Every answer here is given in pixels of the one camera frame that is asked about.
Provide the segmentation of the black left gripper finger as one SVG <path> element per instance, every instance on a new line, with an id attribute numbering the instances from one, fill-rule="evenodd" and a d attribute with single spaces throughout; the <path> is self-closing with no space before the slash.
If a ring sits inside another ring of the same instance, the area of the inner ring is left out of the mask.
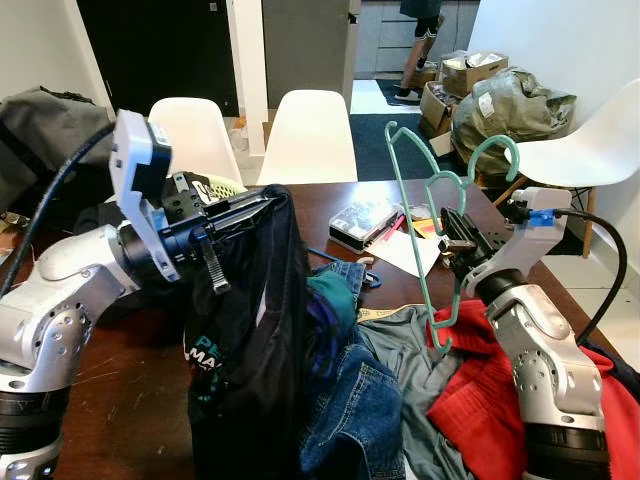
<path id="1" fill-rule="evenodd" d="M 243 202 L 220 212 L 209 224 L 211 239 L 229 239 L 256 228 L 268 218 L 273 202 Z"/>
<path id="2" fill-rule="evenodd" d="M 266 207 L 273 205 L 276 198 L 266 195 L 261 189 L 253 189 L 239 193 L 239 195 L 221 198 L 204 207 L 207 218 L 242 218 L 242 216 L 256 215 Z"/>

